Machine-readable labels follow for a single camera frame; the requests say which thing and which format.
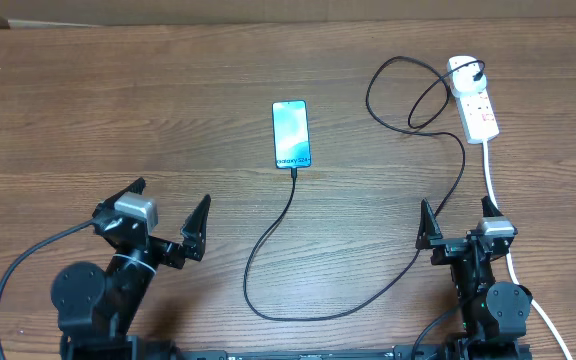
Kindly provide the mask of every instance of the wooden tabletop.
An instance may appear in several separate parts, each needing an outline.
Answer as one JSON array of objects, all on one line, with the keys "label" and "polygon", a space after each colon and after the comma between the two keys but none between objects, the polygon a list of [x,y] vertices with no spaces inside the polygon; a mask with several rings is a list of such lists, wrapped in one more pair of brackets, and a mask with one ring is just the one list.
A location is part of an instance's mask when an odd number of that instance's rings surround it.
[{"label": "wooden tabletop", "polygon": [[[449,138],[377,124],[366,86],[392,56],[443,70],[457,54],[486,61],[501,127],[491,143],[494,183],[520,233],[515,266],[576,357],[576,18],[0,31],[0,278],[26,248],[143,176],[159,201],[158,236],[178,239],[202,195],[213,203],[203,261],[161,269],[131,333],[227,351],[412,343],[456,302],[449,268],[432,267],[429,252],[372,305],[321,323],[256,317],[242,275],[290,192],[288,172],[274,166],[270,112],[286,99],[308,102],[313,166],[300,171],[292,208],[256,259],[252,301],[277,316],[332,314],[403,269],[421,199],[438,205],[461,155]],[[373,106],[404,126],[432,81],[395,64],[376,83]],[[444,98],[437,87],[415,120]],[[454,100],[429,128],[464,138]],[[439,217],[447,236],[476,225],[486,194],[481,147],[466,146],[464,177]],[[54,277],[76,261],[105,267],[112,254],[86,230],[25,261],[1,305],[8,357],[55,359]],[[508,280],[503,260],[494,270]],[[563,358],[534,310],[521,342],[536,359]]]}]

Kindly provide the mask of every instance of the white charger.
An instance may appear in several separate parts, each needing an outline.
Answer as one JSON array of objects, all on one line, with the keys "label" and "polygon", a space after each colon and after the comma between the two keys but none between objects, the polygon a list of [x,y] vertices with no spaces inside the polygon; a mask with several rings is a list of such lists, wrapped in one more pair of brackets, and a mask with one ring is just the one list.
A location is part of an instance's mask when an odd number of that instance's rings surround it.
[{"label": "white charger", "polygon": [[[448,71],[475,60],[466,55],[451,57],[448,60]],[[457,100],[459,116],[470,144],[481,144],[499,135],[499,126],[486,91],[486,75],[474,80],[480,70],[478,63],[472,63],[450,74],[450,90]]]}]

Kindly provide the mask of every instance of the power cord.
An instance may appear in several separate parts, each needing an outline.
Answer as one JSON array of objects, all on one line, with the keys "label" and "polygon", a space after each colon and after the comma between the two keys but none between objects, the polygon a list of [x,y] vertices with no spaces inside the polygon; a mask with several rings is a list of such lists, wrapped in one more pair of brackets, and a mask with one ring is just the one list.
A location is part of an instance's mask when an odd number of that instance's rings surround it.
[{"label": "power cord", "polygon": [[[34,245],[30,249],[26,250],[23,254],[19,255],[19,257],[15,261],[13,261],[12,264],[10,264],[10,266],[8,267],[8,270],[6,270],[6,272],[4,273],[4,276],[1,278],[1,281],[0,281],[0,303],[1,303],[1,296],[4,293],[4,287],[6,287],[6,283],[8,282],[8,279],[12,275],[12,272],[15,271],[17,266],[19,264],[21,264],[22,261],[24,261],[28,256],[32,255],[35,251],[41,249],[42,247],[49,245],[49,244],[52,244],[53,242],[55,242],[55,241],[57,241],[63,237],[74,234],[77,231],[92,225],[92,221],[93,220],[90,219],[90,220],[83,222],[79,225],[73,226],[66,231],[62,231],[59,234],[53,235],[53,236],[49,237],[48,239],[46,239],[46,240]],[[4,349],[3,349],[3,346],[1,345],[1,338],[0,338],[0,360],[5,360],[5,359],[6,359],[6,357],[4,356]]]},{"label": "power cord", "polygon": [[[428,69],[430,72],[432,72],[433,74],[435,74],[437,76],[437,80],[432,85],[430,85],[426,89],[426,91],[424,91],[422,93],[422,95],[419,97],[419,99],[417,99],[417,101],[413,105],[412,109],[410,110],[410,113],[408,115],[408,127],[413,129],[414,131],[397,128],[397,127],[394,127],[394,126],[386,123],[385,121],[380,119],[379,116],[377,116],[375,114],[375,112],[372,110],[372,107],[370,106],[370,91],[372,89],[373,84],[375,83],[375,81],[379,77],[379,74],[381,74],[381,72],[385,68],[387,68],[389,65],[391,65],[392,63],[394,63],[396,61],[406,61],[406,62],[410,62],[410,63],[416,64],[416,65],[419,65],[421,67]],[[432,66],[426,64],[423,61],[420,61],[420,60],[417,60],[414,58],[410,58],[410,57],[406,57],[406,56],[396,56],[396,57],[393,57],[391,59],[388,59],[385,63],[383,63],[379,67],[379,69],[377,70],[375,75],[373,75],[372,79],[370,80],[370,84],[368,85],[368,89],[366,90],[366,109],[368,110],[370,115],[373,117],[373,119],[375,119],[377,122],[379,122],[381,125],[387,127],[388,129],[391,129],[391,130],[394,130],[394,131],[397,131],[397,132],[400,132],[403,134],[407,134],[407,135],[417,135],[417,136],[427,136],[427,137],[447,135],[447,136],[454,138],[457,141],[457,143],[459,143],[459,147],[461,148],[461,155],[462,155],[461,168],[459,170],[459,175],[457,176],[457,179],[455,180],[453,186],[450,188],[450,190],[448,191],[446,196],[443,198],[443,200],[441,201],[441,203],[437,207],[437,210],[435,211],[435,216],[439,215],[441,210],[444,208],[446,202],[448,201],[448,198],[455,191],[455,189],[457,188],[457,185],[459,184],[459,181],[461,180],[461,176],[463,175],[464,168],[466,166],[466,150],[464,149],[464,146],[463,146],[461,140],[459,140],[459,138],[456,135],[454,135],[453,133],[446,132],[446,131],[420,132],[419,130],[428,126],[433,120],[435,120],[441,114],[441,112],[446,108],[446,106],[448,105],[448,102],[450,101],[450,87],[448,86],[448,83],[446,83],[445,78],[450,76],[450,74],[459,70],[460,68],[468,66],[468,65],[473,64],[473,63],[481,64],[481,71],[474,75],[474,79],[478,80],[479,78],[481,78],[483,76],[483,69],[485,67],[485,63],[481,60],[475,60],[475,61],[465,63],[465,64],[451,70],[450,72],[448,72],[444,75],[441,75]],[[413,125],[412,124],[412,115],[415,112],[415,109],[417,108],[417,106],[419,105],[421,100],[426,96],[426,94],[428,94],[428,92],[430,92],[430,90],[432,90],[432,88],[434,88],[435,85],[439,84],[440,82],[443,83],[443,85],[446,89],[446,101],[445,101],[445,103],[439,109],[439,111],[437,111],[437,113],[435,115],[433,115],[429,120],[427,120],[426,122],[424,122],[420,125]],[[265,244],[268,234],[270,234],[281,223],[281,221],[286,216],[288,209],[290,208],[290,204],[292,203],[292,199],[295,195],[295,187],[296,187],[296,183],[297,183],[297,168],[291,169],[291,177],[292,177],[292,190],[290,192],[290,197],[288,198],[288,202],[286,203],[286,206],[284,207],[284,209],[281,212],[281,214],[279,215],[279,217],[272,223],[272,225],[270,225],[270,227],[268,227],[268,229],[266,229],[266,231],[264,231],[264,233],[261,235],[259,240],[257,240],[257,243],[255,244],[252,251],[250,252],[250,256],[248,257],[248,262],[246,263],[246,269],[244,270],[244,279],[243,279],[244,299],[246,300],[246,304],[248,305],[250,310],[252,310],[257,316],[259,316],[265,320],[283,321],[283,322],[312,322],[312,321],[326,321],[326,320],[338,319],[338,318],[353,314],[353,313],[363,309],[364,307],[368,306],[370,303],[372,303],[377,298],[379,298],[381,295],[383,295],[386,291],[388,291],[393,285],[395,285],[397,283],[397,281],[399,281],[399,279],[401,279],[404,276],[404,274],[406,274],[406,272],[408,272],[408,270],[414,265],[415,261],[419,257],[419,252],[420,252],[419,250],[417,250],[417,252],[413,256],[410,263],[408,263],[408,265],[399,273],[399,275],[397,275],[390,283],[388,283],[388,285],[386,285],[386,287],[381,289],[379,292],[377,292],[375,295],[373,295],[371,298],[364,301],[363,303],[355,306],[354,308],[352,308],[350,310],[346,310],[346,311],[341,312],[341,313],[337,313],[337,314],[333,314],[333,315],[327,315],[327,316],[292,318],[292,317],[269,316],[269,315],[263,314],[262,312],[257,310],[254,307],[254,305],[250,302],[250,299],[248,298],[248,274],[250,272],[250,268],[252,266],[252,262],[253,262],[255,256],[257,255],[257,253],[259,252],[261,247]]]},{"label": "power cord", "polygon": [[[492,179],[490,176],[488,141],[484,140],[481,143],[481,145],[483,150],[484,177],[486,178],[486,189],[488,190],[488,196],[490,197],[492,203],[495,205],[495,207],[499,208],[499,205],[497,205],[497,199],[495,198],[495,191],[492,187]],[[515,267],[513,266],[512,255],[510,254],[510,252],[508,252],[508,255],[506,255],[506,264],[508,265],[508,273],[510,274],[510,279],[512,280],[513,283],[519,285],[519,279],[517,279],[517,275],[515,274]],[[572,355],[570,355],[570,351],[568,350],[568,346],[566,346],[564,339],[559,334],[559,331],[557,331],[557,328],[555,327],[555,324],[553,324],[553,322],[550,320],[550,317],[548,317],[544,309],[541,308],[541,306],[537,303],[537,301],[533,299],[531,304],[535,308],[535,310],[537,310],[537,313],[539,313],[539,315],[544,319],[546,325],[548,325],[548,328],[555,336],[557,343],[561,347],[561,350],[564,352],[566,360],[573,360]]]}]

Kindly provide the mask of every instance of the wood grain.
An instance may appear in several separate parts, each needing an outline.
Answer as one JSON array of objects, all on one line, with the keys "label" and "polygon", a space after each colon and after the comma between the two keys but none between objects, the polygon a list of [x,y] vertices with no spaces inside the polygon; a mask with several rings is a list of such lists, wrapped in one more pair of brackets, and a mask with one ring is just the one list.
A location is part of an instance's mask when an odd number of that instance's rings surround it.
[{"label": "wood grain", "polygon": [[[411,343],[455,302],[448,268],[430,266],[429,253],[340,320],[274,323],[246,307],[245,260],[290,191],[290,176],[273,165],[270,104],[308,102],[314,166],[301,171],[291,211],[257,258],[251,298],[274,315],[335,313],[410,260],[419,202],[437,206],[460,160],[450,139],[409,138],[374,122],[363,104],[368,81],[395,55],[442,69],[462,53],[487,62],[502,129],[491,143],[494,182],[520,231],[520,279],[576,357],[576,19],[0,31],[0,277],[30,245],[144,176],[159,200],[158,236],[176,238],[201,196],[214,200],[206,257],[159,272],[133,333],[228,351]],[[431,81],[395,64],[373,89],[374,108],[402,124]],[[443,97],[433,91],[417,120]],[[454,103],[431,128],[463,136]],[[439,219],[446,235],[476,224],[484,194],[480,147],[467,146],[464,178]],[[85,231],[18,268],[1,308],[9,358],[57,357],[54,276],[75,261],[105,266],[111,254]],[[505,264],[494,269],[508,279]],[[563,358],[536,313],[528,326],[522,341],[536,359]]]}]

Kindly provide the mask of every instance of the smartphone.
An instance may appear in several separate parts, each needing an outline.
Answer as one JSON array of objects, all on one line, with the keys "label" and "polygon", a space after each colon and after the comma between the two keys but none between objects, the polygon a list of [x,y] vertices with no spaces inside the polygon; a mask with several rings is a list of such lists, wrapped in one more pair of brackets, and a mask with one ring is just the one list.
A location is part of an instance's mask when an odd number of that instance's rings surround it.
[{"label": "smartphone", "polygon": [[290,100],[272,104],[272,123],[277,167],[286,169],[310,166],[306,102]]}]

